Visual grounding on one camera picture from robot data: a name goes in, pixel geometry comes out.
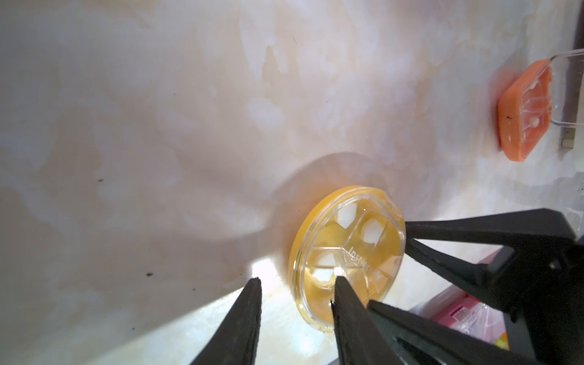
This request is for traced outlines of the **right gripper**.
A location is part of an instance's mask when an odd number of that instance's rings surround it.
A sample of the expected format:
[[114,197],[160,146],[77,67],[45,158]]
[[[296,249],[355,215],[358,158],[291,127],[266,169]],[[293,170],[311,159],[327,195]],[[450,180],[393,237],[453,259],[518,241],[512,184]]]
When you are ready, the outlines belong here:
[[[408,221],[405,252],[488,306],[507,310],[510,351],[370,301],[378,364],[582,364],[583,238],[549,208],[450,221]],[[490,248],[470,262],[438,243]]]

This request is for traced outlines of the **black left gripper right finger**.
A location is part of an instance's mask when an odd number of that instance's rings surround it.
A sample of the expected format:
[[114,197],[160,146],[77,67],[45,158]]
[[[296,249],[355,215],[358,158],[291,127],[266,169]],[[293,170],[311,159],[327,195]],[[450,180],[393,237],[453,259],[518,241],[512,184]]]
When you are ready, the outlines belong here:
[[351,287],[342,276],[335,280],[331,302],[340,364],[400,364]]

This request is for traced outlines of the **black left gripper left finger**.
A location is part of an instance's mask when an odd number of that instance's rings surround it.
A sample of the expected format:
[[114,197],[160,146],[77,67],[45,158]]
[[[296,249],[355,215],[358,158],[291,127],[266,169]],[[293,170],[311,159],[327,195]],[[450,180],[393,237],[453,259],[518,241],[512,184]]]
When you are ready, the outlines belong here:
[[251,278],[194,364],[254,364],[262,315],[262,285]]

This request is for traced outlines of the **pink rectangular pillbox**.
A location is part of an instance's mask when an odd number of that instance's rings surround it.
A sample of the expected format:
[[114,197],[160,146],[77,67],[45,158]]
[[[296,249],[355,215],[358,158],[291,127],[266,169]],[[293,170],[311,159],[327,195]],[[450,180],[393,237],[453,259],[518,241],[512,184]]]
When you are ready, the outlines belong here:
[[464,335],[508,349],[504,314],[454,284],[409,310]]

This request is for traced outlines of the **yellow round pillbox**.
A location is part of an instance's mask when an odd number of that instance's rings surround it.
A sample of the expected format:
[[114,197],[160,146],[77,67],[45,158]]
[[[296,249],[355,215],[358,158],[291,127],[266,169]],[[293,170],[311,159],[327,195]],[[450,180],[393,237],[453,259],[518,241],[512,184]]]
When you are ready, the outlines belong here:
[[389,293],[405,254],[405,220],[383,190],[348,186],[321,199],[292,243],[288,278],[305,322],[333,330],[335,281],[348,280],[362,304]]

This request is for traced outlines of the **orange small pillbox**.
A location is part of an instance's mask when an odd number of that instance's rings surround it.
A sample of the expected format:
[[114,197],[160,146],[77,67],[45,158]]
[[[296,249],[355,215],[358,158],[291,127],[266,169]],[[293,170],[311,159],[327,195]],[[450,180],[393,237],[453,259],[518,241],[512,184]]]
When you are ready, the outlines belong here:
[[583,149],[583,50],[532,63],[497,102],[500,145],[523,162],[551,125],[564,130],[561,147]]

